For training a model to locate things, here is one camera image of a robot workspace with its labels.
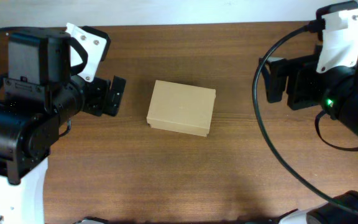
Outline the cardboard box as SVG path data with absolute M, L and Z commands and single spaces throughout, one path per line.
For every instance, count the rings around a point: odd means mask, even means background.
M 206 137 L 215 99 L 215 89 L 157 80 L 147 123 L 155 129 Z

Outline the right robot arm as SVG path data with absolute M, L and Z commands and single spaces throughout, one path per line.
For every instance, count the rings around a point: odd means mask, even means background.
M 350 190 L 342 195 L 330 197 L 297 173 L 280 155 L 262 120 L 257 85 L 264 79 L 267 100 L 276 103 L 284 92 L 288 94 L 288 105 L 300 110 L 320 105 L 322 110 L 316 115 L 314 126 L 319 129 L 319 121 L 324 115 L 338 120 L 358 136 L 358 53 L 356 64 L 347 67 L 336 65 L 323 67 L 317 72 L 317 61 L 322 56 L 314 55 L 291 60 L 273 61 L 270 56 L 286 41 L 304 32 L 322 32 L 324 25 L 306 25 L 287 34 L 274 44 L 259 60 L 252 84 L 252 101 L 257 122 L 268 147 L 277 161 L 298 179 L 306 188 L 325 200 L 325 203 L 307 210 L 293 210 L 276 219 L 276 223 L 358 223 L 358 192 Z M 358 152 L 357 147 L 348 147 L 348 152 Z

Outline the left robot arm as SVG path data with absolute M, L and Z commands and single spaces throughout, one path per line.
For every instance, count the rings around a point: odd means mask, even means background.
M 50 149 L 84 112 L 116 116 L 125 79 L 97 78 L 111 39 L 89 26 L 5 27 L 0 75 L 0 223 L 43 223 Z

